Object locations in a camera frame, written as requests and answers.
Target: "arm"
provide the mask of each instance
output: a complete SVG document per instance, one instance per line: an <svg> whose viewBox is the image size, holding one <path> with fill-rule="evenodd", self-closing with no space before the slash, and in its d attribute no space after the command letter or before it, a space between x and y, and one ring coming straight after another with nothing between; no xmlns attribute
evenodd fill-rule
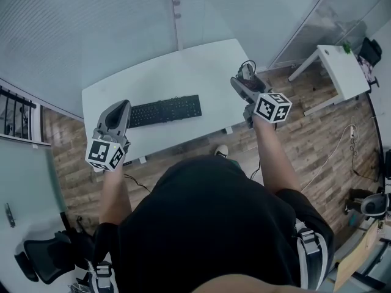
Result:
<svg viewBox="0 0 391 293"><path fill-rule="evenodd" d="M113 172L105 172L103 178L103 190L100 197L99 223L113 223L119 225L132 213L128 190L123 177L122 163Z"/></svg>
<svg viewBox="0 0 391 293"><path fill-rule="evenodd" d="M274 194L281 189L300 191L299 178L277 138L273 125L256 115L252 119L265 188Z"/></svg>

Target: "white desk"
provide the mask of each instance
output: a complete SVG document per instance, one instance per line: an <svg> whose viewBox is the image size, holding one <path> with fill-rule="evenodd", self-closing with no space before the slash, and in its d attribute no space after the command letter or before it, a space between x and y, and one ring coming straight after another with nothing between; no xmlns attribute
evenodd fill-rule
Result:
<svg viewBox="0 0 391 293"><path fill-rule="evenodd" d="M237 40L196 46L127 68L82 91L84 124L91 138L99 116L111 104L131 105L199 95L201 117L128 129L125 162L244 121L247 104L230 84L248 58Z"/></svg>
<svg viewBox="0 0 391 293"><path fill-rule="evenodd" d="M346 101L370 89L354 54L346 54L341 46L318 46L316 51L288 77L288 80L293 81L317 58L321 59L324 68L329 73L338 95L304 112L305 116L331 104Z"/></svg>

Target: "black t-shirt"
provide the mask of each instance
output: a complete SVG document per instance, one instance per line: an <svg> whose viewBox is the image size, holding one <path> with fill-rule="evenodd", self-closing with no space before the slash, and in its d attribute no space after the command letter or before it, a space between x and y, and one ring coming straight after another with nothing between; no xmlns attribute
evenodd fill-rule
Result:
<svg viewBox="0 0 391 293"><path fill-rule="evenodd" d="M334 234L303 194L273 195L229 160L201 156L168 169L119 226L101 224L97 253L110 248L120 292L191 292L231 273L300 286L296 218L323 235L330 265Z"/></svg>

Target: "black keyboard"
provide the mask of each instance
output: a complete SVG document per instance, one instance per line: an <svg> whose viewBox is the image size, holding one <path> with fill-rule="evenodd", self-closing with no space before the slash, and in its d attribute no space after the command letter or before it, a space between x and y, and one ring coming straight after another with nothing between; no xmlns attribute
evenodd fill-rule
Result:
<svg viewBox="0 0 391 293"><path fill-rule="evenodd" d="M128 128L202 116L198 95L132 106Z"/></svg>

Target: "green plant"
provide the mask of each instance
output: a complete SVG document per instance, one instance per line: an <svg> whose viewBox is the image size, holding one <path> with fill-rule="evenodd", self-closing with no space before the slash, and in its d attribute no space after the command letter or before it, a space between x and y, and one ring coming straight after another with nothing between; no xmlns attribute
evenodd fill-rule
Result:
<svg viewBox="0 0 391 293"><path fill-rule="evenodd" d="M349 42L344 42L342 44L342 47L345 50L346 54L350 54L352 52L352 49L350 48L350 43Z"/></svg>

